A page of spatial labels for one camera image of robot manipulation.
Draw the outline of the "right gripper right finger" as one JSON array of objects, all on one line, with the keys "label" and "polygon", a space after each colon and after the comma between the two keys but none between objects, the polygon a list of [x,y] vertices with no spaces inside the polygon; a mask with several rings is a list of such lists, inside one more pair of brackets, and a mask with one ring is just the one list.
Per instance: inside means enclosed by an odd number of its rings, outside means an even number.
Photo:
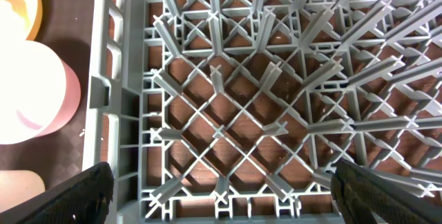
[{"label": "right gripper right finger", "polygon": [[331,194],[346,223],[440,223],[441,208],[347,160],[331,177]]}]

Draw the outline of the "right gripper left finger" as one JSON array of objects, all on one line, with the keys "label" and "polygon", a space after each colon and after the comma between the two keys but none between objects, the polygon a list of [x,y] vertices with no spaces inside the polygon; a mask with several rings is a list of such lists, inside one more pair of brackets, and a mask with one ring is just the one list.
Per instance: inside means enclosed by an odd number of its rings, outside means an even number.
[{"label": "right gripper left finger", "polygon": [[99,162],[1,213],[2,223],[104,223],[113,201],[114,177]]}]

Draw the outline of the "pink white bowl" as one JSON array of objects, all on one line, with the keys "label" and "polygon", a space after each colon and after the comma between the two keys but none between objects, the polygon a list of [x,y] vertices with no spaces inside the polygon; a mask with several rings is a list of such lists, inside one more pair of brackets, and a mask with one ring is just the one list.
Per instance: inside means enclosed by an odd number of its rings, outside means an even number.
[{"label": "pink white bowl", "polygon": [[78,77],[51,48],[36,41],[1,45],[1,144],[59,130],[80,98]]}]

